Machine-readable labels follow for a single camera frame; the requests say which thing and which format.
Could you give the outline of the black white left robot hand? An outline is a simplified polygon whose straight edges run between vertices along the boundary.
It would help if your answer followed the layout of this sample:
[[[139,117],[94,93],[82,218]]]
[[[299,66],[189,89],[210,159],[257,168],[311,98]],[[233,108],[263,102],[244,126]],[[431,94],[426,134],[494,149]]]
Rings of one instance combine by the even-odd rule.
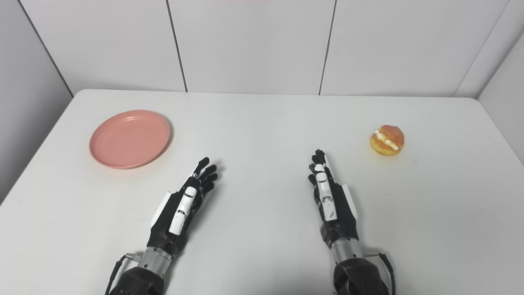
[[[164,196],[151,221],[147,247],[171,255],[181,252],[187,243],[189,225],[217,179],[217,165],[211,164],[208,157],[201,159],[182,187]]]

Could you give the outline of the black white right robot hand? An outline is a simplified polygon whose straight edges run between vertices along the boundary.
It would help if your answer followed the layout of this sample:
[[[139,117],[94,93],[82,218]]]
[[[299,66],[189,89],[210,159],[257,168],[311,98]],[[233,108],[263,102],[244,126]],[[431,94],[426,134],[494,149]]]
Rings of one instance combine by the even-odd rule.
[[[309,165],[313,198],[322,220],[321,236],[329,248],[338,240],[359,240],[357,213],[348,185],[335,181],[323,150],[317,149]]]

